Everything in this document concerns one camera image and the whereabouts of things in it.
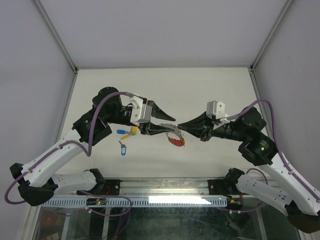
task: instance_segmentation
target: robotic arm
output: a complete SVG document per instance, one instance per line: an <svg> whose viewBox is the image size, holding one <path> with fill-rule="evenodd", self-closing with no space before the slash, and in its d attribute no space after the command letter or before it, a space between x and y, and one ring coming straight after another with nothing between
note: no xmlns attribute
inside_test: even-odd
<svg viewBox="0 0 320 240"><path fill-rule="evenodd" d="M319 231L320 192L292 167L284 154L278 151L277 144L261 132L266 122L257 109L248 107L242 112L235 121L230 121L234 116L225 114L225 105L211 101L207 103L207 109L202 115L179 124L178 128L203 142L212 137L242 142L238 148L242 156L269 174L285 191L231 168L223 179L226 186L224 192L236 187L238 191L250 194L279 210L299 230L305 233Z"/></svg>
<svg viewBox="0 0 320 240"><path fill-rule="evenodd" d="M128 96L130 104L123 106L120 95ZM92 146L112 133L109 123L137 126L143 135L174 131L151 123L151 117L168 121L175 119L163 112L154 101L144 97L118 92L114 87L105 87L92 102L92 109L81 116L72 129L46 152L29 163L15 163L10 167L12 176L19 183L21 197L31 206L43 204L56 194L77 190L85 190L91 194L101 192L105 179L98 169L90 169L81 174L62 175L56 172L82 151L90 156ZM8 199L9 191L6 192L5 199L13 203Z"/></svg>

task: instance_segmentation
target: blue handle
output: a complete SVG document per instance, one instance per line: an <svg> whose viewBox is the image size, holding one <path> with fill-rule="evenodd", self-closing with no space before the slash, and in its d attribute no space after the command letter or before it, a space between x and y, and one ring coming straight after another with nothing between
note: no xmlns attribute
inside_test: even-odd
<svg viewBox="0 0 320 240"><path fill-rule="evenodd" d="M125 130L117 130L116 133L117 134L126 134L126 131Z"/></svg>
<svg viewBox="0 0 320 240"><path fill-rule="evenodd" d="M126 152L127 152L127 147L126 146L122 146L121 147L121 155L122 156L126 155Z"/></svg>

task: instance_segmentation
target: gray wall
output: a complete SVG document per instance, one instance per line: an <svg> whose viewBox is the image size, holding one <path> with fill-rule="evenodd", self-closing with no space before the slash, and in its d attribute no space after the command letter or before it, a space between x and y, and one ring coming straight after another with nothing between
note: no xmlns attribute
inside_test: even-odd
<svg viewBox="0 0 320 240"><path fill-rule="evenodd" d="M275 108L282 150L317 189L320 189L319 9L320 1L297 0L256 70L262 95Z"/></svg>
<svg viewBox="0 0 320 240"><path fill-rule="evenodd" d="M0 32L0 239L14 240L26 204L4 201L9 167L51 145L72 71L30 0L1 1Z"/></svg>

